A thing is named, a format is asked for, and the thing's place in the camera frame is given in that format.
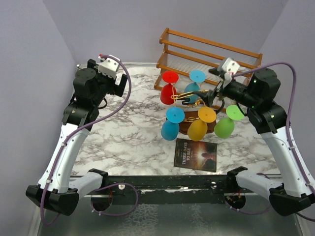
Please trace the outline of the red plastic wine glass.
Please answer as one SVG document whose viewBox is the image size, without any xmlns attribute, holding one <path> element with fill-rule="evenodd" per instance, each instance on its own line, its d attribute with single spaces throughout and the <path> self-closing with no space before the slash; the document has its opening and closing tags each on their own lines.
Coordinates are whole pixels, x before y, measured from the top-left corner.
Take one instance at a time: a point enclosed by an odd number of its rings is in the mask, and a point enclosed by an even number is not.
<svg viewBox="0 0 315 236">
<path fill-rule="evenodd" d="M 165 71 L 162 74 L 162 79 L 166 82 L 166 85 L 161 90 L 160 100 L 165 105 L 171 105 L 174 103 L 174 99 L 171 96 L 177 94 L 174 84 L 178 81 L 179 76 L 176 72 Z"/>
</svg>

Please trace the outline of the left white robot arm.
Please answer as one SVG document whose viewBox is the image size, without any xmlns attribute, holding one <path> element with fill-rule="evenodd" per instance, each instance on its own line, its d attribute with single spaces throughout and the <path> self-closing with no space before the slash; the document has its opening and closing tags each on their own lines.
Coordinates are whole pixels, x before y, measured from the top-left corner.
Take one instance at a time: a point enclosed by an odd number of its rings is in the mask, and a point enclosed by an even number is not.
<svg viewBox="0 0 315 236">
<path fill-rule="evenodd" d="M 27 187 L 26 196 L 38 207 L 69 216 L 76 209 L 79 199 L 92 191 L 103 194 L 108 190 L 108 173 L 91 169 L 88 173 L 70 182 L 70 175 L 78 152 L 91 127 L 86 125 L 96 120 L 101 102 L 107 94 L 122 96 L 127 76 L 119 85 L 116 60 L 105 58 L 101 63 L 90 59 L 87 67 L 79 69 L 73 80 L 74 93 L 65 108 L 60 138 L 43 176 L 36 185 Z"/>
</svg>

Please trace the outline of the light blue plastic wine glass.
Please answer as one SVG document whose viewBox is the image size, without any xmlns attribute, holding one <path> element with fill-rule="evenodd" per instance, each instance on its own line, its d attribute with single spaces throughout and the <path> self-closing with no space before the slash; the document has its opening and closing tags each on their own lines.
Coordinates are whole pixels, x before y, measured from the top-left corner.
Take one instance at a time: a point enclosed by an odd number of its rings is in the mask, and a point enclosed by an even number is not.
<svg viewBox="0 0 315 236">
<path fill-rule="evenodd" d="M 205 81 L 206 75 L 201 70 L 194 70 L 189 74 L 189 78 L 192 80 L 192 83 L 188 84 L 185 87 L 185 90 L 184 90 L 185 93 L 200 90 L 199 83 L 202 83 Z M 199 96 L 197 95 L 186 97 L 185 103 L 189 105 L 195 104 L 198 98 Z"/>
</svg>

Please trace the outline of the green plastic wine glass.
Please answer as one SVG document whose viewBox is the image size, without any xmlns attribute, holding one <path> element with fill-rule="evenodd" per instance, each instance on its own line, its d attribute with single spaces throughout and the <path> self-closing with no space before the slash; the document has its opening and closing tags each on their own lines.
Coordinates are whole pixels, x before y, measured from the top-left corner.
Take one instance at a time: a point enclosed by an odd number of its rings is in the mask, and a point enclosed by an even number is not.
<svg viewBox="0 0 315 236">
<path fill-rule="evenodd" d="M 215 126 L 214 133 L 221 139 L 231 136 L 235 128 L 235 121 L 242 120 L 245 112 L 238 105 L 230 105 L 226 108 L 227 117 L 222 118 Z"/>
</svg>

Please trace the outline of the yellow plastic wine glass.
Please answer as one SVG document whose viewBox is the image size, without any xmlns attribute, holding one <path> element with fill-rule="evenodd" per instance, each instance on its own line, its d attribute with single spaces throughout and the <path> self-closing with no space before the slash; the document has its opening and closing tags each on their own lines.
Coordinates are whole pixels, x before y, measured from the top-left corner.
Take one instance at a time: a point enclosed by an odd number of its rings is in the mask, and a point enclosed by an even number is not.
<svg viewBox="0 0 315 236">
<path fill-rule="evenodd" d="M 216 112 L 207 106 L 201 107 L 196 119 L 188 128 L 188 137 L 193 141 L 201 141 L 208 130 L 208 124 L 216 121 Z"/>
</svg>

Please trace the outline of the clear wine glass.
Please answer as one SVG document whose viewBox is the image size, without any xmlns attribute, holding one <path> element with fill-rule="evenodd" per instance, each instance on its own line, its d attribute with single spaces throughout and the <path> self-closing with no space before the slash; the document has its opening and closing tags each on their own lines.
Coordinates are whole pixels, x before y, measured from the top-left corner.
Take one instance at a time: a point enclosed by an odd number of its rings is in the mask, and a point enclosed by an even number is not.
<svg viewBox="0 0 315 236">
<path fill-rule="evenodd" d="M 219 98 L 219 100 L 221 100 L 221 98 L 222 98 L 222 91 L 223 91 L 224 82 L 225 82 L 225 78 L 221 78 L 220 82 L 215 87 L 215 93 L 216 93 L 216 96 Z"/>
</svg>

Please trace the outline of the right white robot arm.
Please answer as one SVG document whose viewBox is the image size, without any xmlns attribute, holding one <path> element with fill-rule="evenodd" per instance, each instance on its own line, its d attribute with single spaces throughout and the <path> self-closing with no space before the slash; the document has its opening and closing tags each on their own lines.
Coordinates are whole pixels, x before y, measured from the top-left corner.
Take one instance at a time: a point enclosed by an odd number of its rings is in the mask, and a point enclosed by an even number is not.
<svg viewBox="0 0 315 236">
<path fill-rule="evenodd" d="M 178 74 L 164 72 L 160 99 L 169 109 L 161 135 L 165 140 L 176 141 L 175 166 L 209 170 L 216 160 L 216 146 L 203 141 L 205 134 L 213 131 L 226 139 L 232 134 L 235 121 L 248 117 L 270 149 L 283 179 L 273 181 L 245 167 L 233 169 L 226 175 L 226 187 L 232 192 L 226 202 L 238 211 L 245 204 L 245 198 L 239 194 L 245 188 L 267 199 L 281 216 L 300 214 L 315 202 L 315 180 L 296 147 L 290 111 L 274 101 L 281 83 L 273 70 L 263 67 L 252 70 L 250 83 L 243 85 L 236 81 L 238 70 L 235 62 L 210 69 L 221 80 L 207 91 L 199 87 L 205 74 L 192 71 L 191 84 L 183 94 L 174 87 Z"/>
</svg>

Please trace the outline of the gold wire wine glass rack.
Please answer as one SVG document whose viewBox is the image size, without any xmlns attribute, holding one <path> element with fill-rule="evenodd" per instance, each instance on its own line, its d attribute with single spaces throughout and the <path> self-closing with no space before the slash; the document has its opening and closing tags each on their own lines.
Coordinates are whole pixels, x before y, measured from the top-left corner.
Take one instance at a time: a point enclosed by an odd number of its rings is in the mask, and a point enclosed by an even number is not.
<svg viewBox="0 0 315 236">
<path fill-rule="evenodd" d="M 171 98 L 174 99 L 174 104 L 176 103 L 177 100 L 181 100 L 182 101 L 182 105 L 179 106 L 179 108 L 181 108 L 184 111 L 185 118 L 180 123 L 179 132 L 184 134 L 184 135 L 188 135 L 188 128 L 190 127 L 190 125 L 196 119 L 198 119 L 198 115 L 197 115 L 198 110 L 201 107 L 206 106 L 200 97 L 197 99 L 195 104 L 190 104 L 190 105 L 186 104 L 185 103 L 186 97 L 189 97 L 189 96 L 192 96 L 192 95 L 194 95 L 192 92 L 187 92 L 187 93 L 176 94 L 176 95 L 171 96 Z M 221 112 L 226 112 L 224 99 L 221 99 L 220 101 L 221 101 L 221 106 L 220 107 L 211 107 L 216 112 L 217 116 Z M 209 123 L 208 124 L 208 130 L 207 130 L 206 134 L 213 133 L 216 124 L 217 124 L 216 121 L 214 121 L 212 123 Z"/>
</svg>

